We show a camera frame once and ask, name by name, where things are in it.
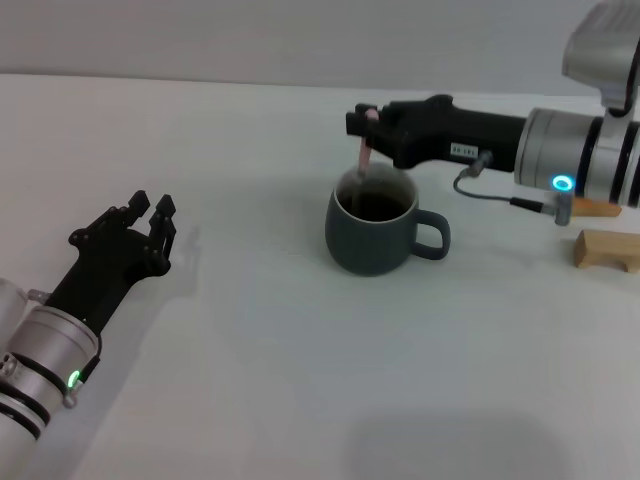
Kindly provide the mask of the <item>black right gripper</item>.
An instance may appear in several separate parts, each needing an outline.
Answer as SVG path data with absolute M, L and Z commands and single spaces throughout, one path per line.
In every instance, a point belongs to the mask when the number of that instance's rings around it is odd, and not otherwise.
M 346 114 L 346 133 L 402 170 L 431 160 L 469 165 L 489 152 L 491 169 L 512 173 L 525 122 L 518 116 L 464 110 L 452 96 L 440 94 L 393 101 L 384 108 L 359 103 Z

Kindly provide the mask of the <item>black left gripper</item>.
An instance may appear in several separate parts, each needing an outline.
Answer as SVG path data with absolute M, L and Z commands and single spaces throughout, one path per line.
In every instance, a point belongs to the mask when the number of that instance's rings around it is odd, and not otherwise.
M 130 229 L 149 206 L 146 192 L 138 190 L 126 206 L 109 207 L 89 226 L 72 232 L 69 243 L 78 249 L 78 258 L 45 305 L 98 335 L 133 285 L 165 275 L 171 267 L 176 207 L 164 194 L 149 220 L 149 234 Z

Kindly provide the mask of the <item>pink handled metal spoon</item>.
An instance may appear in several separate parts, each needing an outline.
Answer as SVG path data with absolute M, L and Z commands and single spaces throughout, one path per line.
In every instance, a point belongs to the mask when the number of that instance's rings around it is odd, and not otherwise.
M 364 180 L 366 178 L 367 170 L 369 167 L 371 157 L 371 148 L 367 145 L 366 138 L 363 137 L 360 143 L 360 150 L 358 156 L 358 166 L 356 182 L 352 197 L 352 214 L 356 217 L 360 216 L 360 197 Z

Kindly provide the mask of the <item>dark grey ceramic mug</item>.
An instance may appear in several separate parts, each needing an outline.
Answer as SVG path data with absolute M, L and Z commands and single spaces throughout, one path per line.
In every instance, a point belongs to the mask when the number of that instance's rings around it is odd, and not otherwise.
M 419 208 L 418 189 L 404 172 L 383 163 L 372 163 L 362 192 L 383 193 L 410 205 L 399 218 L 368 222 L 349 214 L 340 199 L 353 194 L 357 171 L 346 172 L 329 198 L 325 220 L 325 242 L 330 255 L 344 270 L 360 276 L 392 272 L 407 259 L 437 261 L 445 258 L 451 245 L 448 220 Z

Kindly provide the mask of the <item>dark coffee liquid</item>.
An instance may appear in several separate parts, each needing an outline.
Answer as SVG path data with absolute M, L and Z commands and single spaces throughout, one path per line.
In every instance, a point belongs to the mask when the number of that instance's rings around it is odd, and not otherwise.
M 401 217 L 410 207 L 383 193 L 360 192 L 340 199 L 343 208 L 352 216 L 368 222 L 385 222 Z

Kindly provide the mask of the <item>reddish brown wooden block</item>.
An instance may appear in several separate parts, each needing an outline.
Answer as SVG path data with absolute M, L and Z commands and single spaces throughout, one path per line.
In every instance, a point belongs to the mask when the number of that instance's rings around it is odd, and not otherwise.
M 612 218 L 618 217 L 621 212 L 622 208 L 616 204 L 578 197 L 572 199 L 571 213 L 573 217 Z

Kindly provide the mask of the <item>light wooden block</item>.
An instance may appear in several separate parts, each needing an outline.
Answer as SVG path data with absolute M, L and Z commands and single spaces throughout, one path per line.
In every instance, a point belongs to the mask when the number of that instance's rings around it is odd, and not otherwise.
M 577 268 L 616 265 L 627 273 L 640 272 L 640 234 L 585 229 L 573 248 Z

